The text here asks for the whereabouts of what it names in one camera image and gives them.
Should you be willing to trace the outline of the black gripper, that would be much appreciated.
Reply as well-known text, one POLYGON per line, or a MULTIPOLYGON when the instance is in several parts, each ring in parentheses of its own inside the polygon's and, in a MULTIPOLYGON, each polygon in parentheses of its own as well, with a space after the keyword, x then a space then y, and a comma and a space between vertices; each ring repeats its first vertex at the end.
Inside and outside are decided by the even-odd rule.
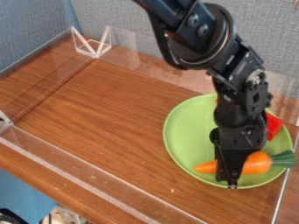
POLYGON ((228 189, 238 189, 246 160, 252 151, 260 150, 267 143, 267 125, 258 123, 236 129, 215 128, 210 141, 218 159, 216 181, 226 181, 228 189))

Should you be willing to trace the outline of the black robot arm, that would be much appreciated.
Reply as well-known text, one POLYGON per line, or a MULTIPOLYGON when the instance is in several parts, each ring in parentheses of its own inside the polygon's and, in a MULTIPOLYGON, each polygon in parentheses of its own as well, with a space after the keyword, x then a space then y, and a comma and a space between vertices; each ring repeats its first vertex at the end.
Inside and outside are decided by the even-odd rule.
POLYGON ((168 65, 206 70, 218 93, 210 133, 216 180, 236 188, 250 154, 267 142, 272 95, 263 60, 238 35, 227 9, 202 0, 132 0, 147 12, 168 65))

